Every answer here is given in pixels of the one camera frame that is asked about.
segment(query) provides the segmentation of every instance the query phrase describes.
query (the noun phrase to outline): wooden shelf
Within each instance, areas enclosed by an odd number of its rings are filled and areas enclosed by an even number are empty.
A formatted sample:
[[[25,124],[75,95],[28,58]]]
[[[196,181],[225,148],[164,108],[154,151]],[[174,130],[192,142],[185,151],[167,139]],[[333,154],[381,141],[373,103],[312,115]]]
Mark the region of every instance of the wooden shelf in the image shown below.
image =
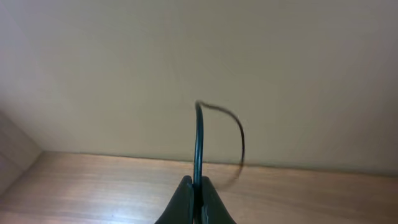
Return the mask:
[[[215,185],[236,166],[205,164]],[[187,162],[45,152],[0,197],[0,223],[154,223]],[[218,193],[237,223],[398,223],[398,179],[245,167]]]

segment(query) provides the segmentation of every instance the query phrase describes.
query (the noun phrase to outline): wooden surface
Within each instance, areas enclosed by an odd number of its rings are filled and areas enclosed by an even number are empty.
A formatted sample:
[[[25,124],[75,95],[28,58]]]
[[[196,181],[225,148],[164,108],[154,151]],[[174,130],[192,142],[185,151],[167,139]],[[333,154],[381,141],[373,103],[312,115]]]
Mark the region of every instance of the wooden surface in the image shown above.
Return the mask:
[[[235,166],[205,165],[222,184]],[[46,152],[0,198],[0,223],[154,223],[187,162]],[[237,223],[398,223],[398,180],[245,167],[219,190]]]
[[[33,164],[41,151],[0,111],[0,195]]]

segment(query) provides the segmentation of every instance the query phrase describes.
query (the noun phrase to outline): black object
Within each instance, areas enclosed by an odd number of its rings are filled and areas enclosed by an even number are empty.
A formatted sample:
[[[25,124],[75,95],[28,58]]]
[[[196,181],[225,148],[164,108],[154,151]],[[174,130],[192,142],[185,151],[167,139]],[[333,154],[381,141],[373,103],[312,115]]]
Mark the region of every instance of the black object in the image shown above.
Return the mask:
[[[202,155],[203,155],[203,114],[201,106],[209,109],[222,111],[230,115],[239,126],[242,137],[241,162],[236,177],[229,183],[232,183],[242,171],[244,162],[244,133],[243,127],[237,116],[229,110],[220,106],[209,105],[202,101],[195,103],[197,112],[197,136],[195,145],[195,162],[193,164],[193,182],[190,176],[182,178],[180,185],[166,209],[156,224],[233,224],[235,221],[231,218],[223,202],[217,194],[216,189],[208,177],[202,177]]]

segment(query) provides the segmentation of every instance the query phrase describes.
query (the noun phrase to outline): beige wall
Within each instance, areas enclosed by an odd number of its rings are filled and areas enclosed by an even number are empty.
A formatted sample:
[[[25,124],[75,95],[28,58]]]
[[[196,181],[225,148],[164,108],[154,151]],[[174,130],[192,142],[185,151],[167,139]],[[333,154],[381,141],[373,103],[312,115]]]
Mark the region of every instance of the beige wall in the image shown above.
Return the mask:
[[[46,150],[191,160],[202,99],[249,163],[398,173],[397,1],[1,2],[1,106]]]
[[[0,111],[0,194],[38,158],[42,150]]]

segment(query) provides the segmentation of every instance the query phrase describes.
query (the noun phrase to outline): wire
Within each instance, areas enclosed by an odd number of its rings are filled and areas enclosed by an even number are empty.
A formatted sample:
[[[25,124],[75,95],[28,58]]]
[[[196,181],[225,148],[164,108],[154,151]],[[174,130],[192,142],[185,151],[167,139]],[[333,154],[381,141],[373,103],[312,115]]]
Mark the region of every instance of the wire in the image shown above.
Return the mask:
[[[194,188],[196,186],[198,190],[200,189],[199,192],[201,192],[201,170],[202,170],[202,159],[203,159],[202,156],[203,155],[203,113],[201,111],[200,106],[203,106],[211,110],[217,110],[226,113],[230,117],[232,117],[235,120],[235,122],[238,124],[241,133],[241,142],[242,142],[242,153],[241,153],[241,160],[239,162],[239,169],[235,172],[235,175],[232,178],[230,178],[225,184],[216,186],[217,189],[230,187],[239,178],[244,166],[245,143],[244,143],[243,126],[238,117],[234,113],[232,113],[232,111],[224,107],[211,105],[209,103],[205,103],[199,100],[196,101],[195,103],[195,108],[197,112],[197,139],[196,139],[196,148],[195,148],[195,163],[193,169],[193,186]]]

